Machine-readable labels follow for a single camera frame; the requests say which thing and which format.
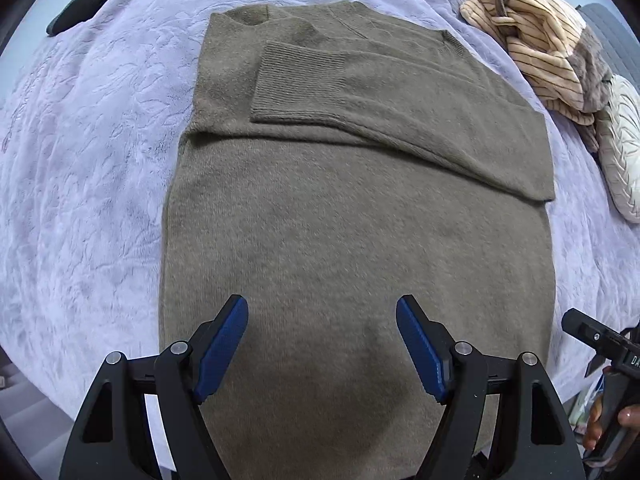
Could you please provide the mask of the brown knit sweater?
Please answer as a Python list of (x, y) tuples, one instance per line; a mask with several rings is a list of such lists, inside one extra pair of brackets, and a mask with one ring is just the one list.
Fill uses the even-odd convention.
[(400, 479), (440, 409), (395, 321), (416, 297), (494, 356), (548, 353), (544, 116), (446, 30), (359, 2), (209, 20), (164, 211), (160, 338), (250, 309), (203, 408), (235, 479)]

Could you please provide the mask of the white round pleated pillow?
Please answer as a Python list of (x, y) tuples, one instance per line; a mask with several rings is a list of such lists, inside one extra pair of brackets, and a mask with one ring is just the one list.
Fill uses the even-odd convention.
[(639, 223), (639, 93), (623, 76), (611, 79), (608, 104), (596, 115), (598, 157), (618, 212)]

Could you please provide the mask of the lavender textured bedspread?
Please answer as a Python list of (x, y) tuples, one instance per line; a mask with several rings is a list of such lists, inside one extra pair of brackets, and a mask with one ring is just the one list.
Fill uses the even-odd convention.
[[(158, 348), (160, 224), (210, 16), (250, 3), (107, 0), (46, 40), (1, 101), (1, 341), (69, 415), (111, 349)], [(357, 0), (448, 27), (515, 87), (494, 45), (454, 20), (461, 0)]]

